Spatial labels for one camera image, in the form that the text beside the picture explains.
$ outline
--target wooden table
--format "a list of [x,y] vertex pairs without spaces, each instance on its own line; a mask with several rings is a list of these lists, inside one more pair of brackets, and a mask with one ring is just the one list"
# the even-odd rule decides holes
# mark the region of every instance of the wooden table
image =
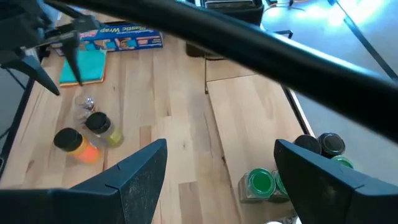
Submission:
[[[227,161],[228,172],[222,160],[223,147],[225,151],[224,144],[229,137],[224,134],[226,127],[218,121],[221,145],[213,114],[213,108],[216,114],[223,113],[220,111],[222,102],[215,104],[216,101],[212,100],[212,105],[203,84],[205,72],[210,74],[211,80],[219,80],[214,82],[224,78],[233,80],[231,75],[254,78],[254,73],[232,62],[209,62],[212,64],[205,66],[202,58],[187,57],[184,47],[184,41],[164,35],[162,49],[109,53],[105,82],[83,88],[61,88],[61,96],[55,96],[35,83],[1,177],[0,188],[69,188],[113,166],[150,142],[166,138],[169,149],[167,168],[153,223],[243,222],[241,217],[244,214],[240,205],[237,206],[229,178],[231,176],[232,187],[235,188],[238,176],[234,172],[232,176],[231,170],[236,170],[241,164]],[[42,62],[55,83],[58,83],[63,63],[64,58],[55,52]],[[215,84],[210,87],[212,97],[217,91],[224,91],[223,84],[219,90]],[[95,98],[99,109],[122,129],[125,136],[124,143],[116,149],[99,145],[103,155],[93,166],[67,157],[52,143],[58,130],[74,126],[73,100],[83,90]],[[290,109],[278,88],[268,91],[277,100],[282,100],[283,107],[274,108],[276,112]],[[292,113],[288,112],[286,116],[294,120]],[[293,130],[283,126],[279,132],[290,132],[289,136],[293,138],[300,130],[296,126]],[[269,140],[274,141],[271,139],[274,137],[277,136],[270,135]],[[257,219],[253,223],[260,222],[261,219]]]
[[260,75],[208,82],[226,165],[241,223],[265,223],[295,212],[290,202],[241,204],[238,182],[255,168],[276,170],[276,139],[294,141],[303,134],[278,83]]

